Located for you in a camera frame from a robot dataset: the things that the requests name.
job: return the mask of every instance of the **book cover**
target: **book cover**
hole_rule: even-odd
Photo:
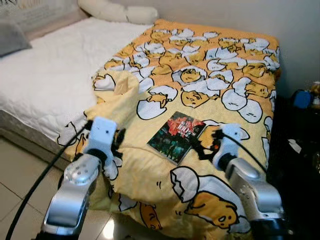
[[[191,138],[198,138],[205,123],[176,111],[148,141],[148,145],[179,165],[191,148]]]

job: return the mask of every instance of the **white quilted mattress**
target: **white quilted mattress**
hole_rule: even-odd
[[[95,71],[150,27],[91,17],[31,41],[32,49],[0,58],[0,109],[55,141],[96,104]]]

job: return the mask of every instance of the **gray pillow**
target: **gray pillow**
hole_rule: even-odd
[[[16,24],[0,20],[0,58],[30,48],[31,45]]]

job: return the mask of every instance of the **blue object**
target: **blue object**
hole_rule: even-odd
[[[293,106],[306,109],[312,103],[312,95],[308,91],[298,90],[296,91],[293,96]]]

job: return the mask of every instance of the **black cable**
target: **black cable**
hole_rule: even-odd
[[[14,233],[15,227],[18,223],[18,220],[24,210],[24,208],[26,207],[31,195],[34,193],[34,191],[36,190],[36,188],[38,187],[38,185],[41,183],[41,181],[45,178],[46,174],[49,172],[50,168],[52,168],[52,166],[56,163],[56,161],[59,159],[59,157],[61,156],[61,154],[66,150],[66,148],[76,139],[76,137],[79,136],[79,134],[85,129],[88,128],[88,126],[90,127],[90,125],[92,125],[92,121],[88,121],[82,128],[81,130],[74,135],[68,142],[67,144],[55,155],[55,157],[53,158],[53,160],[49,163],[49,165],[43,170],[43,172],[41,173],[41,175],[38,177],[38,179],[35,181],[35,183],[33,184],[33,186],[31,187],[31,189],[29,190],[29,192],[26,194],[26,196],[24,197],[18,211],[16,212],[14,219],[10,225],[10,228],[8,230],[8,233],[6,234],[5,240],[10,240],[12,237],[12,234]]]
[[[223,137],[226,137],[228,139],[230,139],[231,141],[233,141],[235,144],[237,144],[239,147],[241,147],[247,154],[249,154],[249,156],[256,162],[256,164],[259,165],[259,167],[266,173],[267,170],[266,168],[258,161],[258,159],[251,153],[249,152],[248,149],[246,149],[240,142],[238,142],[237,140],[235,140],[233,137],[229,136],[229,135],[226,135],[224,133],[223,134]]]

